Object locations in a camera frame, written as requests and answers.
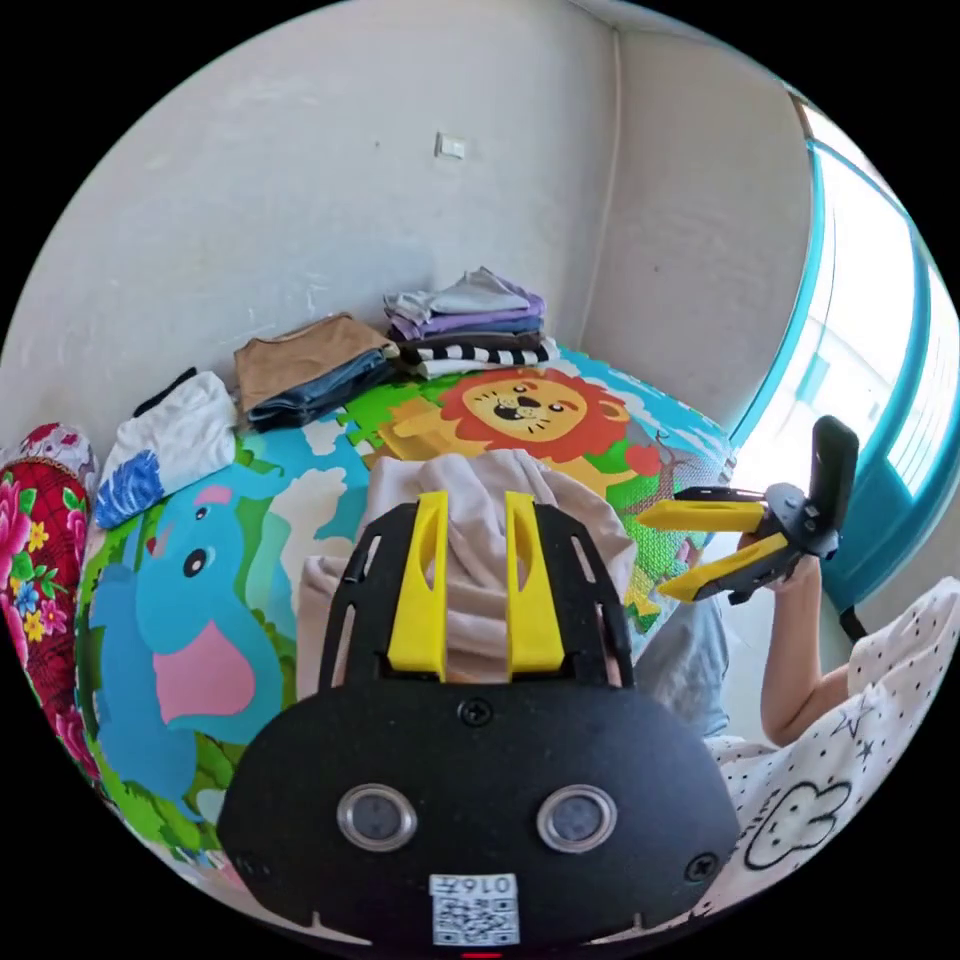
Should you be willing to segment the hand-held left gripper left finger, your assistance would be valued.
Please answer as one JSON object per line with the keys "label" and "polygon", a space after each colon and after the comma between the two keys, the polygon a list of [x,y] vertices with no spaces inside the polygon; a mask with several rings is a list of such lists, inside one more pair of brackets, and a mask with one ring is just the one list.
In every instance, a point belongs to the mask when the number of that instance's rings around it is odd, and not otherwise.
{"label": "hand-held left gripper left finger", "polygon": [[448,495],[422,494],[413,515],[387,647],[393,671],[444,681],[447,676]]}

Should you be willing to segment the person's right hand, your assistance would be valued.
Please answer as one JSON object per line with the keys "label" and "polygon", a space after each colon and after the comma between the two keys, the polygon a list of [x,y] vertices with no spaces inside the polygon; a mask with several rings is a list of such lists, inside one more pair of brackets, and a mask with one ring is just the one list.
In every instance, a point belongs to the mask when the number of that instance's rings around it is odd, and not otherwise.
{"label": "person's right hand", "polygon": [[821,563],[817,556],[804,554],[792,572],[765,584],[777,599],[813,597],[822,589]]}

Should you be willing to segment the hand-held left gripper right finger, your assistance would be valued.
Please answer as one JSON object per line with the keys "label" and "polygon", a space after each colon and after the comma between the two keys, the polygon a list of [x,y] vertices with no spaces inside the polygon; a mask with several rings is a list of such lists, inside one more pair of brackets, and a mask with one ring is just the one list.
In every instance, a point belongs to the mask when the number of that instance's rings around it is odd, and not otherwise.
{"label": "hand-held left gripper right finger", "polygon": [[555,675],[564,647],[533,497],[507,492],[505,516],[507,675]]}

